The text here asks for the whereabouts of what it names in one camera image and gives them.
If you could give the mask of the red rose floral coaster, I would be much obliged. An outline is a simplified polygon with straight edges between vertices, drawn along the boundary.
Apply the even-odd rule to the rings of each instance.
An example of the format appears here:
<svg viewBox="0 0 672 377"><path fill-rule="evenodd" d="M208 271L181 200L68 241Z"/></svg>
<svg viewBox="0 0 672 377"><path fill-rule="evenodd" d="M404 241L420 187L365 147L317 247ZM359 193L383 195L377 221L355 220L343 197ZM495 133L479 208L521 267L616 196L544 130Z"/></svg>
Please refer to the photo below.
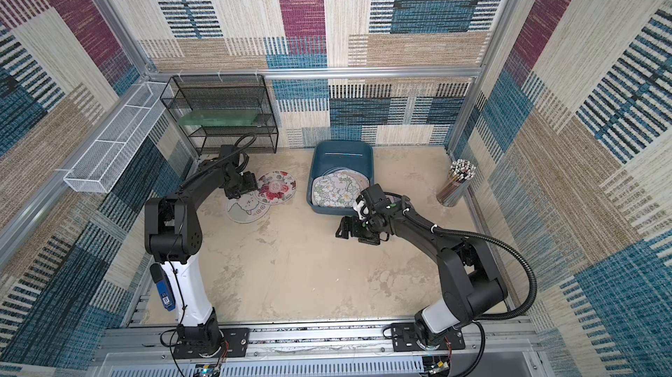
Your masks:
<svg viewBox="0 0 672 377"><path fill-rule="evenodd" d="M281 205L289 201L297 191L297 180L289 172L273 170L257 179L254 196L265 205Z"/></svg>

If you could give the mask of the white cat coaster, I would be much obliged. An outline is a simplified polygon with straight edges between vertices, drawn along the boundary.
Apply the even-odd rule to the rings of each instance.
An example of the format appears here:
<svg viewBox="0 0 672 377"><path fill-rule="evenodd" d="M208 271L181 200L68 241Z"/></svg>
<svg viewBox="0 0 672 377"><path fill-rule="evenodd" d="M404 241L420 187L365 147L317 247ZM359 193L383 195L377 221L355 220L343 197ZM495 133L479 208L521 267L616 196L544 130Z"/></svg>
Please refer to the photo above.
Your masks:
<svg viewBox="0 0 672 377"><path fill-rule="evenodd" d="M231 221L238 224L250 224L262 219L271 207L260 202L254 193L246 193L240 198L228 200L226 212Z"/></svg>

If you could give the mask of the white green floral coaster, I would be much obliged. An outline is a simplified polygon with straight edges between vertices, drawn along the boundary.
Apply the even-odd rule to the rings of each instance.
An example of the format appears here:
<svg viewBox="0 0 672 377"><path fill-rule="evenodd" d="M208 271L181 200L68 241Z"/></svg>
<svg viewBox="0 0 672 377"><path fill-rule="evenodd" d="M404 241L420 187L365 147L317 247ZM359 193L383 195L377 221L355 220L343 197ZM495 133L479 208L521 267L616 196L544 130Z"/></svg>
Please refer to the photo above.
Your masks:
<svg viewBox="0 0 672 377"><path fill-rule="evenodd" d="M315 207L351 208L370 180L362 173L340 169L313 180L310 201Z"/></svg>

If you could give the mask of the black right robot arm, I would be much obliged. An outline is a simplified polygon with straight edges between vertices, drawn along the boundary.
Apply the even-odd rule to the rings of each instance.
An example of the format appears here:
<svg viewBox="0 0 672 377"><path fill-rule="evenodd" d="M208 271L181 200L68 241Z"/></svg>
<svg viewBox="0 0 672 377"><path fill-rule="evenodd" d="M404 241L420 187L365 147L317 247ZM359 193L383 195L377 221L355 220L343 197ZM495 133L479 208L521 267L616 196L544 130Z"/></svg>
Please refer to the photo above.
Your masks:
<svg viewBox="0 0 672 377"><path fill-rule="evenodd" d="M511 245L483 233L441 228L418 213L405 195L387 193L375 184L353 204L353 215L341 219L335 236L351 237L376 246L382 235L396 236L426 254L437 265L441 298L415 315L413 329L418 346L435 349L449 330L480 320L519 317L534 305L538 282L530 263ZM513 257L528 278L528 295L521 305L506 313L489 310L509 296L507 284L490 245Z"/></svg>

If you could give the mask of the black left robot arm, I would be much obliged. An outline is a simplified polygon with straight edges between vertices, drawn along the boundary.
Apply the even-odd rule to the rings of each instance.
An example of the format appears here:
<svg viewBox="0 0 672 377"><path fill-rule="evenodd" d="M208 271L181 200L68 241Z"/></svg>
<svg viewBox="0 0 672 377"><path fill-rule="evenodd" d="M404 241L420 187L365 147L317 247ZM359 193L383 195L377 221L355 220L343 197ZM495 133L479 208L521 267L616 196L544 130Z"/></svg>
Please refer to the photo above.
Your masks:
<svg viewBox="0 0 672 377"><path fill-rule="evenodd" d="M171 348L190 347L204 357L222 349L215 307L201 277L203 232L198 209L218 189L227 198L257 190L255 175L246 170L250 160L246 149L256 140L256 134L248 133L234 144L222 145L218 158L201 163L177 191L145 203L145 250L154 260L150 274L163 307L178 319L177 341Z"/></svg>

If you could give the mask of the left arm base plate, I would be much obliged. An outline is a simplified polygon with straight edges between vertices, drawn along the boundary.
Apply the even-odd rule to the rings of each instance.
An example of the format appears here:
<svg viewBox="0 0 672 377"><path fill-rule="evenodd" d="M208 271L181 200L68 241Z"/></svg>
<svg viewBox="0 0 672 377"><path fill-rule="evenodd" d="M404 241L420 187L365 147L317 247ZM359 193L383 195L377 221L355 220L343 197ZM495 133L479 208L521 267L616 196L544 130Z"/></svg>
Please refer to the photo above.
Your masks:
<svg viewBox="0 0 672 377"><path fill-rule="evenodd" d="M204 340L179 337L173 347L176 359L230 359L246 355L250 328L220 329L218 336Z"/></svg>

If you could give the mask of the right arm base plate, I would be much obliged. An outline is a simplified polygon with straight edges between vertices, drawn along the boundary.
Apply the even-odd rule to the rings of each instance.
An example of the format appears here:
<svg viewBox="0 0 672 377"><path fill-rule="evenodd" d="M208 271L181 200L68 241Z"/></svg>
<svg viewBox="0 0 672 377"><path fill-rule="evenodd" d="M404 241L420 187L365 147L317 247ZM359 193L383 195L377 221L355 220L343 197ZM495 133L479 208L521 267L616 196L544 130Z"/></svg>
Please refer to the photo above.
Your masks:
<svg viewBox="0 0 672 377"><path fill-rule="evenodd" d="M436 352L466 348L459 330L449 327L441 333L433 333L416 322L389 324L383 329L383 337L392 341L395 352Z"/></svg>

